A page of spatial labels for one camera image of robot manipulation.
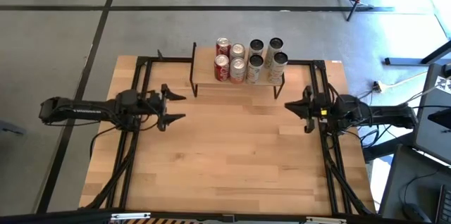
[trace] shelf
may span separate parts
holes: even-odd
[[[247,61],[248,49],[246,50],[245,60]],[[194,51],[194,65],[192,71],[192,82],[196,85],[234,85],[230,80],[219,81],[214,77],[214,59],[216,57],[215,47],[196,47]],[[264,66],[261,68],[259,81],[253,86],[281,86],[282,78],[277,83],[268,81],[269,69]]]

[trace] black can lid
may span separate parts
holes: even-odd
[[[251,41],[251,48],[255,51],[263,49],[263,42],[259,39],[254,39]]]
[[[269,45],[271,45],[274,49],[280,49],[283,46],[283,41],[278,37],[274,37],[271,41],[269,41]]]
[[[278,52],[274,55],[274,61],[277,63],[287,63],[288,62],[288,56],[287,54],[284,54],[283,52]]]
[[[263,58],[260,55],[252,55],[249,59],[249,63],[253,66],[261,66],[263,65]]]

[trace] black floor stripe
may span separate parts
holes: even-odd
[[[34,6],[34,5],[3,5],[0,11],[102,11],[105,6]]]
[[[75,92],[75,100],[81,100],[83,95],[85,94],[85,89],[87,85],[87,81],[89,79],[89,74],[91,73],[92,65],[94,64],[94,60],[97,54],[97,49],[99,48],[99,43],[101,36],[103,34],[106,19],[108,18],[108,7],[111,6],[113,0],[106,0],[105,9],[101,13],[99,24],[97,25],[96,32],[94,34],[94,39],[92,41],[91,50],[89,51],[89,55],[83,68],[82,76],[77,86],[77,91]],[[51,196],[53,194],[56,181],[58,180],[58,174],[61,169],[61,165],[63,164],[64,156],[66,155],[66,150],[69,145],[70,136],[72,135],[73,125],[75,121],[70,119],[66,123],[66,127],[63,128],[61,133],[61,138],[59,140],[58,149],[56,150],[56,155],[54,161],[52,163],[49,176],[47,177],[47,182],[45,184],[44,190],[42,192],[41,199],[39,201],[39,205],[37,207],[37,213],[46,213],[49,207],[49,203],[51,200]]]
[[[348,12],[351,6],[112,6],[110,11],[290,11],[290,12]],[[396,12],[395,7],[358,7],[363,12]]]

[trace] red soda can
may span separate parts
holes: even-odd
[[[228,57],[219,54],[214,59],[214,77],[219,81],[226,81],[229,75]]]
[[[216,40],[216,55],[223,54],[230,58],[230,48],[232,48],[232,43],[229,39],[220,37]]]

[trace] coca-cola can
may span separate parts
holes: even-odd
[[[216,40],[216,55],[226,55],[227,58],[230,58],[230,48],[232,48],[232,43],[229,39],[225,37],[219,37]]]
[[[228,73],[228,57],[224,54],[219,54],[214,59],[214,77],[219,81],[226,81],[228,79]]]
[[[270,68],[273,62],[274,54],[281,52],[283,46],[283,41],[280,38],[274,37],[269,41],[268,50],[265,56],[265,68]]]
[[[230,61],[233,61],[235,58],[245,59],[246,49],[242,44],[234,44],[232,45],[232,49],[230,50]]]
[[[283,52],[278,52],[274,54],[273,62],[271,63],[271,68],[269,69],[268,81],[273,84],[280,83],[280,78],[282,77],[285,66],[288,63],[288,56]]]
[[[249,59],[253,55],[261,56],[262,54],[263,54],[263,42],[258,39],[252,40],[251,44],[249,45]]]
[[[246,63],[243,58],[234,58],[230,62],[230,81],[233,84],[240,84],[245,80]]]
[[[263,58],[260,55],[252,55],[249,58],[246,74],[247,84],[255,84],[259,81],[259,75],[262,66],[263,66]]]

